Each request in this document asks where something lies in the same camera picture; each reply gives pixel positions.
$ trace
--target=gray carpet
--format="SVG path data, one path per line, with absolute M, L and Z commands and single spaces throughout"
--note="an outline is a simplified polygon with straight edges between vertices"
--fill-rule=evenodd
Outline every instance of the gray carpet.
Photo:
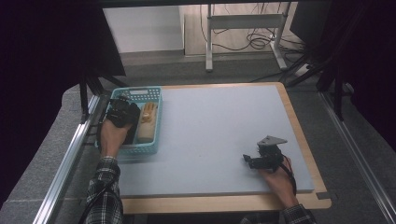
M 213 73 L 205 72 L 203 58 L 164 60 L 147 57 L 141 64 L 130 64 L 123 58 L 128 77 L 120 80 L 132 86 L 183 85 L 249 82 L 278 72 L 272 55 L 221 56 L 215 58 Z M 277 81 L 269 77 L 262 81 Z M 336 131 L 324 104 L 315 90 L 316 77 L 288 89 L 288 94 L 305 137 L 317 162 L 324 183 L 332 197 L 332 207 L 314 210 L 318 223 L 387 223 L 372 193 Z M 105 88 L 115 86 L 103 80 Z M 345 123 L 377 178 L 391 199 L 396 199 L 396 156 L 389 145 L 344 99 Z M 62 161 L 80 119 L 78 87 L 64 95 L 63 107 L 35 159 L 26 170 L 0 211 L 0 223 L 32 223 L 48 187 Z M 92 142 L 94 136 L 86 139 Z M 50 223 L 76 223 L 83 206 L 88 181 L 93 174 L 99 153 L 92 146 L 81 149 L 67 180 Z M 200 214 L 149 216 L 148 223 L 237 223 L 243 214 Z

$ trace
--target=plastic basket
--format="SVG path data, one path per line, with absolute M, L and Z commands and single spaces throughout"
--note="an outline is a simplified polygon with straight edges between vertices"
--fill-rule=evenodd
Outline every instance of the plastic basket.
M 140 109 L 147 102 L 157 104 L 157 116 L 155 122 L 154 140 L 150 143 L 139 144 L 136 141 L 137 132 L 131 145 L 122 145 L 119 151 L 119 159 L 133 159 L 136 156 L 152 155 L 157 153 L 158 140 L 160 134 L 161 116 L 163 112 L 163 97 L 161 87 L 138 87 L 138 88 L 117 88 L 111 94 L 111 99 L 119 99 L 120 96 L 126 97 L 129 103 L 136 103 Z

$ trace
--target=aluminum rail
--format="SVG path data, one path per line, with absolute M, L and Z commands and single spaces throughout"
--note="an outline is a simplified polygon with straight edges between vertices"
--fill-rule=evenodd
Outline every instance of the aluminum rail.
M 51 185 L 49 186 L 49 191 L 47 192 L 46 197 L 44 198 L 43 203 L 41 204 L 40 209 L 35 216 L 35 220 L 33 223 L 47 223 L 52 215 L 52 212 L 55 208 L 55 205 L 58 201 L 58 197 L 64 187 L 64 182 L 66 181 L 70 170 L 73 166 L 73 163 L 76 159 L 76 156 L 81 148 L 82 142 L 84 140 L 85 134 L 89 130 L 91 122 L 93 120 L 92 111 L 95 110 L 98 103 L 100 101 L 99 96 L 93 96 L 89 103 L 89 113 L 90 117 L 83 124 L 79 124 L 77 130 L 73 136 L 73 139 L 67 149 L 64 159 L 56 173 L 55 177 L 52 180 Z
M 320 92 L 319 96 L 324 102 L 327 112 L 329 113 L 333 123 L 335 124 L 337 131 L 340 133 L 341 138 L 346 144 L 346 147 L 350 155 L 352 156 L 353 161 L 356 163 L 359 171 L 361 172 L 361 175 L 366 182 L 369 190 L 372 192 L 376 202 L 378 203 L 378 206 L 381 209 L 385 219 L 389 224 L 395 224 L 396 209 L 392 200 L 384 190 L 384 187 L 382 187 L 382 184 L 375 177 L 375 174 L 370 168 L 367 160 L 364 159 L 364 156 L 361 154 L 361 150 L 358 144 L 353 139 L 347 126 L 337 117 L 337 115 L 332 110 L 332 101 L 329 96 L 325 95 L 323 92 Z

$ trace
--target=metal stand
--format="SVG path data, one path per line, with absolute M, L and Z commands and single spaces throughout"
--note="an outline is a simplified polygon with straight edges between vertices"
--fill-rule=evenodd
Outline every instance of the metal stand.
M 85 123 L 88 117 L 90 116 L 90 112 L 88 111 L 88 95 L 87 95 L 87 84 L 85 77 L 81 78 L 79 82 L 79 98 L 81 99 L 81 120 L 80 124 Z
M 285 60 L 279 50 L 279 41 L 285 28 L 286 19 L 289 16 L 291 2 L 288 2 L 282 14 L 266 15 L 233 15 L 212 16 L 212 7 L 207 5 L 207 42 L 206 42 L 206 72 L 213 71 L 212 30 L 216 29 L 254 29 L 254 28 L 278 28 L 275 39 L 270 46 L 276 57 L 280 70 L 286 70 Z

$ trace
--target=black cloth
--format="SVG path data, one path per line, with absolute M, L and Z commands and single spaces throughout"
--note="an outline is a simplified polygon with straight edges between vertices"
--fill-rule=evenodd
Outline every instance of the black cloth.
M 396 151 L 396 33 L 389 28 L 395 10 L 395 1 L 370 5 L 346 48 L 341 72 L 355 90 L 352 103 Z
M 100 5 L 1 1 L 1 202 L 83 76 L 125 76 Z

